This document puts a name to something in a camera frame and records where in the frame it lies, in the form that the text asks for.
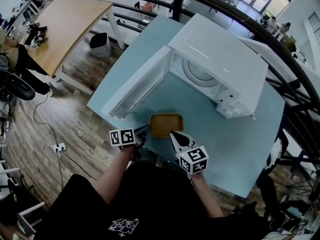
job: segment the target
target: open microwave door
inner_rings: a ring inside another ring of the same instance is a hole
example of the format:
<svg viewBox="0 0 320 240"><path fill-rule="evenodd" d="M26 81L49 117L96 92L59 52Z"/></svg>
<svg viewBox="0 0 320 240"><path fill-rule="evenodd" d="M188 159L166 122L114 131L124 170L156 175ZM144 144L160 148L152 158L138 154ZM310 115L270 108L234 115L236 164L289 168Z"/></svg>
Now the open microwave door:
<svg viewBox="0 0 320 240"><path fill-rule="evenodd" d="M125 120L168 73L170 56L171 49L162 47L108 100L101 112Z"/></svg>

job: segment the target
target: trash bin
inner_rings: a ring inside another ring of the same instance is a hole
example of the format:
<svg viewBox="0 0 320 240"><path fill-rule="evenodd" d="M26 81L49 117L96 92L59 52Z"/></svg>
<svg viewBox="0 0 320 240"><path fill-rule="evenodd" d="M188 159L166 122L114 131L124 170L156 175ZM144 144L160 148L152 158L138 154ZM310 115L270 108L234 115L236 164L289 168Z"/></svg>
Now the trash bin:
<svg viewBox="0 0 320 240"><path fill-rule="evenodd" d="M107 33L96 34L91 38L90 53L102 59L112 55L112 46Z"/></svg>

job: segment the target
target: office chair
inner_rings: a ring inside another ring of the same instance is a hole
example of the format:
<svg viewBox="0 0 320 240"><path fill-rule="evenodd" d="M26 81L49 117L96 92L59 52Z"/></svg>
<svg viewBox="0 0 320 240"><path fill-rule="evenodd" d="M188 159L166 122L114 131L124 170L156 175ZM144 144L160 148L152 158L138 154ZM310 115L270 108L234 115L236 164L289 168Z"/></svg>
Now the office chair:
<svg viewBox="0 0 320 240"><path fill-rule="evenodd" d="M11 103L16 97L30 101L35 96L35 90L27 82L8 70L0 69L0 101Z"/></svg>

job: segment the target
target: light blue table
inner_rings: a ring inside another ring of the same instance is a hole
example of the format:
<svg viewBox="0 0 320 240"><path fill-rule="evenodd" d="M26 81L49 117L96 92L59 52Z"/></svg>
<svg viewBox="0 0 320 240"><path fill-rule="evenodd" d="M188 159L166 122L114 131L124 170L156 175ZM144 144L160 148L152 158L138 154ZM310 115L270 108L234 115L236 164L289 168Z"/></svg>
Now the light blue table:
<svg viewBox="0 0 320 240"><path fill-rule="evenodd" d="M265 83L250 116L226 119L215 103L175 75L164 80L145 98L126 121L101 113L112 95L160 48L168 44L182 24L157 16L118 59L90 99L88 106L116 128L137 128L149 123L156 113L179 113L184 131L204 145L209 165L204 176L209 184L246 197L266 165L282 118L285 101ZM147 135L146 147L168 160L175 159L169 138Z"/></svg>

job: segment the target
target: wooden floor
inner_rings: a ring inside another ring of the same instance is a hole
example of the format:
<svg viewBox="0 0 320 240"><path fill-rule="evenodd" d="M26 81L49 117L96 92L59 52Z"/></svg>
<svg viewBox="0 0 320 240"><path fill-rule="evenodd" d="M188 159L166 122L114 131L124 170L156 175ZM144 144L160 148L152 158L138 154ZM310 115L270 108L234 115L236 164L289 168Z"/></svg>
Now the wooden floor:
<svg viewBox="0 0 320 240"><path fill-rule="evenodd" d="M64 64L64 72L95 90L123 52L117 45L113 46L113 54L106 60L101 60L77 47ZM55 82L51 79L50 82L53 85L54 96L37 108L35 118L37 122L50 124L56 133L57 142L67 145L65 153L92 177L98 178L119 151L109 143L108 134L113 127L87 107L89 95L63 81ZM3 156L10 168L21 169L26 184L35 187L34 196L49 207L62 189L58 157L53 149L40 139L33 120L24 110L25 106L32 117L36 105L45 98L46 96L37 94L32 101L20 101L14 109L14 122L10 126L6 142L7 151ZM48 125L41 124L37 127L49 145L56 143ZM90 182L94 182L64 155L60 158L60 166L64 185L72 174L83 175ZM292 184L289 174L290 171L284 166L277 166L271 174L279 198L288 193L284 186ZM257 211L263 215L265 205L258 188L254 187L247 198L241 198L215 186L211 187L226 214L237 206L257 201Z"/></svg>

